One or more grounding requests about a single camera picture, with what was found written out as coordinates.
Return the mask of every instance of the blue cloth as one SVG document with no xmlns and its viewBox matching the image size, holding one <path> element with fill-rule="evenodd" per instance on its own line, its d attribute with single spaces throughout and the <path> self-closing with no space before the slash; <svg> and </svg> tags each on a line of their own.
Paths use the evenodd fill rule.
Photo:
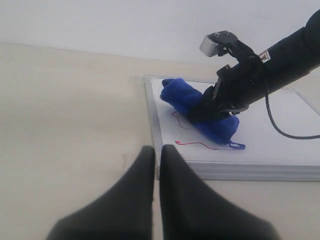
<svg viewBox="0 0 320 240">
<path fill-rule="evenodd" d="M 203 94 L 187 84 L 182 78 L 169 78 L 162 81 L 163 90 L 160 98 L 169 103 L 183 116 L 197 106 Z M 217 144 L 229 145 L 234 149 L 245 149 L 243 144 L 231 141 L 239 126 L 239 119 L 236 116 L 229 116 L 223 120 L 197 122 L 194 126 L 207 138 Z"/>
</svg>

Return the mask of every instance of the white surface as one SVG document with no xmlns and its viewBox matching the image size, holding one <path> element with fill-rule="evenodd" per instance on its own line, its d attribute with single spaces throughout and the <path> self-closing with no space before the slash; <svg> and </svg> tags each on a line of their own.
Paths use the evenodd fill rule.
<svg viewBox="0 0 320 240">
<path fill-rule="evenodd" d="M 1 0 L 0 42 L 223 66 L 199 51 L 229 30 L 257 53 L 305 26 L 318 0 Z"/>
<path fill-rule="evenodd" d="M 295 140 L 280 135 L 270 123 L 264 99 L 250 105 L 247 111 L 238 115 L 240 124 L 231 140 L 245 144 L 246 149 L 231 150 L 228 146 L 215 144 L 206 138 L 183 117 L 180 117 L 180 123 L 188 130 L 181 128 L 177 119 L 172 116 L 174 108 L 160 99 L 163 89 L 161 82 L 161 79 L 153 79 L 152 89 L 162 141 L 164 145 L 175 145 L 185 160 L 239 165 L 320 166 L 318 150 L 320 139 Z M 212 85 L 192 81 L 187 83 L 202 93 Z M 279 90 L 270 95 L 269 101 L 275 122 L 286 133 L 296 136 L 310 136 L 320 133 L 320 115 L 293 90 Z M 201 142 L 211 148 L 221 150 L 211 150 L 200 144 L 177 145 L 175 141 L 181 143 Z"/>
<path fill-rule="evenodd" d="M 215 79 L 217 70 L 9 44 L 0 52 L 1 240 L 45 239 L 59 218 L 108 190 L 140 147 L 152 144 L 145 89 L 130 77 Z M 297 86 L 320 108 L 317 78 Z M 206 183 L 271 221 L 284 240 L 319 239 L 320 183 Z M 154 239 L 162 240 L 157 181 L 154 192 Z"/>
</svg>

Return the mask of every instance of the table surface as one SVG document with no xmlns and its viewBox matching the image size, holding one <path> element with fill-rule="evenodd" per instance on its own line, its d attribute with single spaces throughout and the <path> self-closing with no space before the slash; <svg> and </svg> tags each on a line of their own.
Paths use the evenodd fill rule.
<svg viewBox="0 0 320 240">
<path fill-rule="evenodd" d="M 152 145 L 145 74 L 214 79 L 218 68 L 0 44 L 0 239 L 43 240 Z M 320 108 L 319 71 L 295 83 Z M 320 235 L 320 183 L 207 181 L 283 239 Z M 158 182 L 154 239 L 162 239 Z"/>
</svg>

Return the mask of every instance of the white wall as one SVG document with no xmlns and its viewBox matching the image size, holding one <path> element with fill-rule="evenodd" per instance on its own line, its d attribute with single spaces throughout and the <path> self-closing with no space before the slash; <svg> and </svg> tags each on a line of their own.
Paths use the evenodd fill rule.
<svg viewBox="0 0 320 240">
<path fill-rule="evenodd" d="M 229 30 L 261 52 L 319 8 L 318 0 L 0 0 L 0 42 L 222 65 L 229 59 L 199 51 L 205 35 Z"/>
</svg>

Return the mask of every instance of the robotic arm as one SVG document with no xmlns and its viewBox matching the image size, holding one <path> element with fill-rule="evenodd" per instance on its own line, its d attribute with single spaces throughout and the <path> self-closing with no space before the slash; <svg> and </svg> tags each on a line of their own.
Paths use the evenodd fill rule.
<svg viewBox="0 0 320 240">
<path fill-rule="evenodd" d="M 238 64 L 217 71 L 218 81 L 203 94 L 189 117 L 193 121 L 219 120 L 239 114 L 249 105 L 320 66 L 320 10 L 305 27 L 260 55 L 229 31 L 207 35 L 200 50 L 208 57 L 230 54 Z"/>
</svg>

